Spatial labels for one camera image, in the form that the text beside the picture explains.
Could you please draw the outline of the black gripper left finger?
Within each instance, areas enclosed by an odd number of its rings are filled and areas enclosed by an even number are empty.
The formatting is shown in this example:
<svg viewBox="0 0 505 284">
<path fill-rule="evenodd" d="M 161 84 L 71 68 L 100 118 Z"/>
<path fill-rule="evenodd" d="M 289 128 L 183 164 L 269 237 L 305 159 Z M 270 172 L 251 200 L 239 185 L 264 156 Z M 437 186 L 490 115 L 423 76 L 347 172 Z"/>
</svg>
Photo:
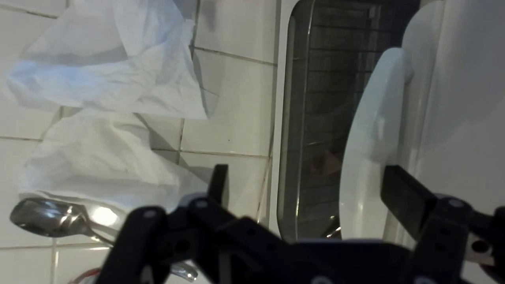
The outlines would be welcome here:
<svg viewBox="0 0 505 284">
<path fill-rule="evenodd" d="M 229 166 L 216 164 L 212 172 L 207 197 L 215 204 L 224 207 L 228 200 L 228 189 L 229 189 Z"/>
</svg>

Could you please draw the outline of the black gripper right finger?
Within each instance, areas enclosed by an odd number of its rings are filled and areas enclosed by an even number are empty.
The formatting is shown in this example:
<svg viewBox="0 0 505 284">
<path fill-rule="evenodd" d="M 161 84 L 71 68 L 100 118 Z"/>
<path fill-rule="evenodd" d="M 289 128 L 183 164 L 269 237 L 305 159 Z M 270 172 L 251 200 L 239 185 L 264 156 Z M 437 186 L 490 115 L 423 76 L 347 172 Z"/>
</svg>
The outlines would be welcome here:
<svg viewBox="0 0 505 284">
<path fill-rule="evenodd" d="M 401 166 L 387 166 L 381 199 L 407 234 L 417 240 L 437 197 Z"/>
</svg>

